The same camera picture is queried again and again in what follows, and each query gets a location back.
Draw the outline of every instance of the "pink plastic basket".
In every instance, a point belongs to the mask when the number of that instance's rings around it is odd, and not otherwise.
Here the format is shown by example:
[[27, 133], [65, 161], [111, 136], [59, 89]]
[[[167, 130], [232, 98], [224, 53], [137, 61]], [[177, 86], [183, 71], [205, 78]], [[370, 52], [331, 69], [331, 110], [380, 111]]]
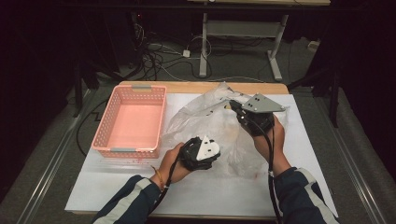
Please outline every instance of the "pink plastic basket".
[[158, 158], [165, 102], [165, 86], [116, 86], [92, 148], [104, 157]]

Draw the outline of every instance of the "white table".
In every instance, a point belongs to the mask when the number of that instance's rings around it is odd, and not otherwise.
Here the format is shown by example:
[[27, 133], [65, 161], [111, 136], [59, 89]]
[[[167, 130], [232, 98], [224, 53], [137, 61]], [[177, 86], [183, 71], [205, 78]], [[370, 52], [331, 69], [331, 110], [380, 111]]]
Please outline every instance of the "white table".
[[[169, 93], [163, 127], [170, 118], [197, 93]], [[297, 105], [292, 95], [267, 95], [278, 103], [290, 106], [289, 124], [286, 132], [285, 154], [290, 163], [304, 167], [317, 179], [326, 204], [337, 216], [318, 160], [309, 142]], [[74, 213], [97, 212], [132, 176], [150, 177], [150, 165], [159, 166], [167, 148], [161, 149], [158, 160], [121, 160], [103, 158], [90, 149], [81, 168], [76, 185], [65, 210]], [[218, 177], [214, 171], [198, 171], [182, 181], [171, 185], [163, 202], [153, 212], [161, 217], [225, 217], [225, 218], [274, 218], [267, 176], [256, 179], [241, 176]]]

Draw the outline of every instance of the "white desk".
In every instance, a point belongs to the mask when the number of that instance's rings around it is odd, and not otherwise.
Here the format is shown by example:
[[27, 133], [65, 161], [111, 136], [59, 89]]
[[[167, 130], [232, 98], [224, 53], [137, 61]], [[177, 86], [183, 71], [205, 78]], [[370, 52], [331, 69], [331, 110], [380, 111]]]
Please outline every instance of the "white desk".
[[[163, 127], [166, 128], [176, 112], [196, 93], [169, 93]], [[290, 106], [286, 133], [285, 154], [290, 163], [304, 167], [317, 179], [326, 204], [337, 216], [332, 197], [320, 170], [318, 160], [309, 142], [297, 105], [292, 95], [267, 95], [282, 105]], [[103, 158], [90, 149], [65, 210], [74, 213], [96, 212], [125, 184], [131, 175], [150, 177], [150, 165], [159, 166], [167, 148], [161, 149], [158, 160], [120, 160]], [[163, 217], [241, 217], [273, 218], [267, 176], [256, 179], [221, 177], [216, 170], [198, 171], [171, 185], [166, 197], [154, 211]]]
[[[202, 2], [207, 4], [208, 0], [189, 0], [192, 2]], [[216, 3], [229, 4], [265, 4], [265, 5], [287, 5], [287, 6], [328, 6], [330, 0], [215, 0]], [[264, 22], [264, 21], [212, 21], [204, 13], [203, 31], [202, 31], [202, 49], [200, 61], [200, 77], [206, 77], [207, 66], [207, 47], [206, 39], [208, 35], [231, 35], [231, 36], [253, 36], [253, 37], [274, 37], [274, 47], [267, 51], [269, 64], [271, 65], [275, 80], [281, 81], [279, 67], [276, 62], [276, 54], [282, 40], [283, 32], [286, 28], [289, 15], [283, 15], [280, 22]]]

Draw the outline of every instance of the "dark background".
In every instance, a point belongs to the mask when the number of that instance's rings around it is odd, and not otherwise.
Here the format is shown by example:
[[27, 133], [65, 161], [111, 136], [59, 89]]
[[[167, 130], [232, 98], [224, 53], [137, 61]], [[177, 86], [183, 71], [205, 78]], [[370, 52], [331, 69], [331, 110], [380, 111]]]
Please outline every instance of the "dark background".
[[[185, 3], [184, 0], [170, 2]], [[302, 11], [301, 15], [290, 16], [284, 40], [292, 41], [302, 36], [322, 40], [307, 75], [312, 76], [323, 66], [336, 68], [352, 109], [395, 178], [392, 138], [396, 133], [393, 109], [396, 96], [393, 90], [396, 84], [396, 16], [393, 12], [396, 8], [393, 2], [386, 0], [333, 0], [332, 5], [361, 6], [365, 10], [358, 15], [344, 14], [331, 19], [312, 17]], [[112, 48], [110, 44], [112, 41], [118, 43], [115, 39], [131, 41], [130, 33], [124, 30], [126, 23], [114, 26], [117, 23], [114, 20], [124, 21], [123, 15], [94, 12], [82, 15], [60, 10], [52, 1], [0, 3], [1, 200], [50, 122], [70, 102], [66, 94], [73, 87], [75, 62], [82, 62], [81, 74], [87, 85], [97, 88], [94, 69], [84, 63], [86, 59], [118, 71], [120, 63], [134, 57], [132, 50], [120, 52], [117, 45]], [[201, 32], [201, 26], [195, 25], [201, 22], [201, 15], [166, 12], [142, 15], [148, 30], [174, 35], [186, 43], [191, 33]], [[245, 18], [262, 19], [262, 16], [251, 17]], [[317, 96], [323, 96], [332, 85], [332, 74], [323, 74], [305, 85], [318, 87]]]

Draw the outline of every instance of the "sleeve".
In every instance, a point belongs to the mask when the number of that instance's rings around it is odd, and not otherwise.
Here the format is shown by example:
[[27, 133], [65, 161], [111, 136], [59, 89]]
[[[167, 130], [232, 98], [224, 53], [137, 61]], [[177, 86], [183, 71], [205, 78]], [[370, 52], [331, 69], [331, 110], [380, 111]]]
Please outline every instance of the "sleeve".
[[145, 223], [160, 194], [157, 185], [135, 175], [96, 214], [92, 223]]
[[289, 168], [275, 178], [275, 189], [284, 223], [339, 223], [305, 169]]

